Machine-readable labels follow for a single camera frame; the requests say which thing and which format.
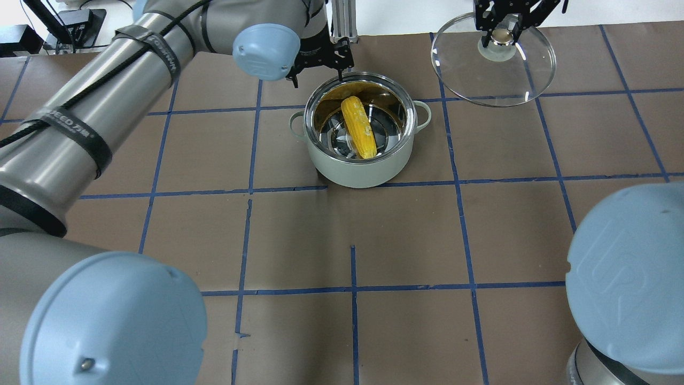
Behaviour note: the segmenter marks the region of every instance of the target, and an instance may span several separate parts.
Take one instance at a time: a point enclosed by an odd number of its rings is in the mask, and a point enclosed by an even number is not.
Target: white pot
[[[378,155],[371,159],[356,156],[341,119],[341,102],[357,96],[367,109],[379,143]],[[416,106],[427,112],[427,121],[417,125]],[[304,133],[292,127],[303,116]],[[292,115],[290,130],[306,142],[311,161],[321,174],[334,183],[352,188],[383,184],[406,166],[413,149],[413,136],[430,123],[432,112],[422,101],[413,101],[393,80],[373,73],[357,72],[323,83],[309,98],[304,111]]]

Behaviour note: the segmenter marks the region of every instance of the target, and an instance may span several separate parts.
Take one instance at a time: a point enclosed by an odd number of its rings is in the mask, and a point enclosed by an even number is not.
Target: glass lid
[[[490,107],[510,107],[534,100],[553,80],[556,60],[546,36],[535,27],[513,43],[517,17],[508,15],[492,31],[486,47],[474,14],[463,14],[439,30],[432,42],[432,66],[444,85],[459,97]]]

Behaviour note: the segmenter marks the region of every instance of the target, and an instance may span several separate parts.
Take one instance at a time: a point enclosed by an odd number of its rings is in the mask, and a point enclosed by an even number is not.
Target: screw
[[[85,360],[83,360],[83,362],[81,362],[81,370],[82,371],[89,371],[94,366],[95,366],[95,360],[92,358],[86,358]]]

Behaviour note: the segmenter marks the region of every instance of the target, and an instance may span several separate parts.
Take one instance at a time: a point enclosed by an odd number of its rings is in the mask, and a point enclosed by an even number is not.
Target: pot rim
[[[314,134],[314,127],[313,127],[313,113],[316,111],[316,108],[318,107],[318,104],[321,102],[321,100],[331,91],[333,91],[335,88],[338,86],[341,86],[342,84],[347,84],[347,83],[357,83],[357,82],[367,82],[367,83],[374,83],[382,88],[387,89],[389,92],[393,93],[394,96],[397,97],[399,102],[402,104],[404,109],[406,110],[406,123],[404,124],[404,135],[402,138],[399,140],[399,142],[392,147],[389,151],[383,153],[380,156],[376,156],[371,159],[347,159],[344,158],[343,156],[340,156],[339,154],[324,148],[321,145],[321,141],[316,137]],[[394,80],[383,76],[379,75],[377,73],[371,73],[371,72],[366,72],[366,71],[356,71],[356,72],[348,72],[342,74],[342,82],[339,81],[337,77],[333,77],[332,79],[329,79],[325,83],[323,83],[321,86],[316,88],[316,90],[311,94],[311,96],[308,98],[308,101],[306,102],[306,106],[304,107],[304,134],[309,140],[309,144],[313,146],[316,150],[322,152],[324,155],[328,156],[331,160],[336,160],[337,162],[340,163],[346,163],[346,164],[354,164],[354,165],[362,165],[362,164],[371,164],[371,163],[376,163],[376,162],[381,162],[383,160],[386,160],[387,158],[393,156],[397,152],[401,151],[407,144],[412,143],[413,135],[415,133],[415,127],[417,124],[417,113],[416,113],[416,107],[415,104],[413,103],[413,100],[409,96],[408,92],[400,86],[397,82]]]

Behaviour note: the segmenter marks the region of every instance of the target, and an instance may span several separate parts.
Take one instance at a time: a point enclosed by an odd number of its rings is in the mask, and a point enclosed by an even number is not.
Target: corn
[[[376,137],[373,135],[371,123],[361,100],[355,96],[342,100],[342,115],[359,156],[363,159],[376,156],[378,154]]]

